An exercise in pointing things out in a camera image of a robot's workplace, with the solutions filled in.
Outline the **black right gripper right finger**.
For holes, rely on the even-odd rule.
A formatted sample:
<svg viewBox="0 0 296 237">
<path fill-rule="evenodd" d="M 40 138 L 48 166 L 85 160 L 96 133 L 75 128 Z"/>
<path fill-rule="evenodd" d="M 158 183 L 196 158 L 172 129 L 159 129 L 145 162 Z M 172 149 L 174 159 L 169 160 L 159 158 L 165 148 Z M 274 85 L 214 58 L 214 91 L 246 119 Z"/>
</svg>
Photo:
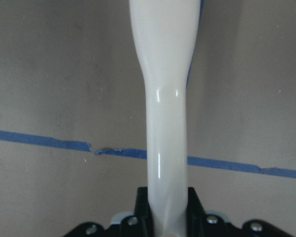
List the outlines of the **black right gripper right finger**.
<svg viewBox="0 0 296 237">
<path fill-rule="evenodd" d="M 219 237 L 219 218 L 207 214 L 194 188 L 188 187 L 188 203 L 186 210 L 188 237 Z"/>
</svg>

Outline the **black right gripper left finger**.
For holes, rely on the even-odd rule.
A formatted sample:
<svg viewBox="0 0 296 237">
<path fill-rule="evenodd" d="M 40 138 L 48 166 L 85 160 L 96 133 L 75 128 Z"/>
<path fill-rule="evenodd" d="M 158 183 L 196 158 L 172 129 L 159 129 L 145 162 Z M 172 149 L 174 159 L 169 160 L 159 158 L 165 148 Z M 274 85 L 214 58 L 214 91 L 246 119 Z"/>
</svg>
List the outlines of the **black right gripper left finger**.
<svg viewBox="0 0 296 237">
<path fill-rule="evenodd" d="M 137 189 L 134 214 L 121 221 L 121 237 L 153 237 L 154 228 L 152 214 L 148 203 L 148 188 Z"/>
</svg>

